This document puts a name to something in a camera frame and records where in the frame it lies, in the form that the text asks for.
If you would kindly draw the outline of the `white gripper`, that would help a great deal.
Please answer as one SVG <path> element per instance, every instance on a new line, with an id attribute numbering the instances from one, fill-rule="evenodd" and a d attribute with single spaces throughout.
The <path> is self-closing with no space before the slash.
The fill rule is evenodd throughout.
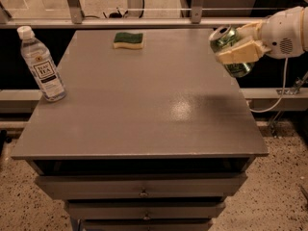
<path id="1" fill-rule="evenodd" d="M 245 24 L 237 29 L 239 35 L 260 40 L 241 40 L 217 52 L 216 59 L 221 64 L 242 64 L 255 63 L 266 53 L 274 59 L 298 57 L 304 53 L 303 21 L 304 8 L 294 7 Z"/>

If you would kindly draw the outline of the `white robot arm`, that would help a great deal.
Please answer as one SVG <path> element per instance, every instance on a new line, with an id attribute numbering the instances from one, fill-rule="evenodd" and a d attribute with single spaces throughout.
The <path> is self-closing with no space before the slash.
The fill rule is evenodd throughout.
<path id="1" fill-rule="evenodd" d="M 293 58 L 308 51 L 308 8 L 294 7 L 236 29 L 240 40 L 216 54 L 221 64 Z"/>

